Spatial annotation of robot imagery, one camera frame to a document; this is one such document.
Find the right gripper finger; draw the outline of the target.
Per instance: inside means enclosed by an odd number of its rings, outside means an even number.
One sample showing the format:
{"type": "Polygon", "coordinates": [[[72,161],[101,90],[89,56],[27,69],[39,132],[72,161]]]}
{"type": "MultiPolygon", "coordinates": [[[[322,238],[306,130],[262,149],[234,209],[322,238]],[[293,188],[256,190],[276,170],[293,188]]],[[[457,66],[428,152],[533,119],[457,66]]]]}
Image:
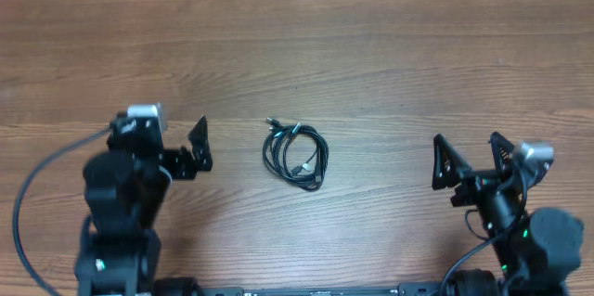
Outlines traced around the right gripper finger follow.
{"type": "Polygon", "coordinates": [[[471,170],[471,166],[441,134],[433,138],[433,155],[433,190],[457,186],[464,174],[471,170]]]}
{"type": "Polygon", "coordinates": [[[493,132],[489,137],[495,168],[499,174],[511,174],[512,153],[515,146],[499,132],[493,132]]]}

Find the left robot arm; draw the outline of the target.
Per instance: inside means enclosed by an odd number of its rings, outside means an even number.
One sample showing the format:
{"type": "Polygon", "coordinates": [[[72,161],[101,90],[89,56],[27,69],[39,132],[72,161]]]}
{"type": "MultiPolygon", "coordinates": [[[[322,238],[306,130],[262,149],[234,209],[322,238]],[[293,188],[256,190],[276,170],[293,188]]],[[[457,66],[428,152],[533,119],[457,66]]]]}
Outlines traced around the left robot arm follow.
{"type": "Polygon", "coordinates": [[[213,168],[206,117],[189,148],[165,148],[156,116],[120,113],[106,151],[83,168],[84,220],[74,267],[80,295],[137,295],[153,289],[161,251],[154,223],[170,185],[213,168]]]}

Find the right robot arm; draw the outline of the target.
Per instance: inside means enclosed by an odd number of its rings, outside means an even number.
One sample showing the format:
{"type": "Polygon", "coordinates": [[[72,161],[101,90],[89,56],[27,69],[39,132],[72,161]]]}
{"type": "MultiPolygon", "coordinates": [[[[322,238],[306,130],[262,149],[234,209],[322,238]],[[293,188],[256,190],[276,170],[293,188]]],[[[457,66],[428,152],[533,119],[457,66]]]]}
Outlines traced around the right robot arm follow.
{"type": "Polygon", "coordinates": [[[558,208],[526,209],[528,192],[554,162],[547,142],[514,144],[494,132],[494,166],[473,168],[438,134],[433,139],[432,188],[454,191],[450,202],[478,213],[480,244],[445,273],[438,295],[565,295],[566,278],[581,264],[585,225],[558,208]]]}

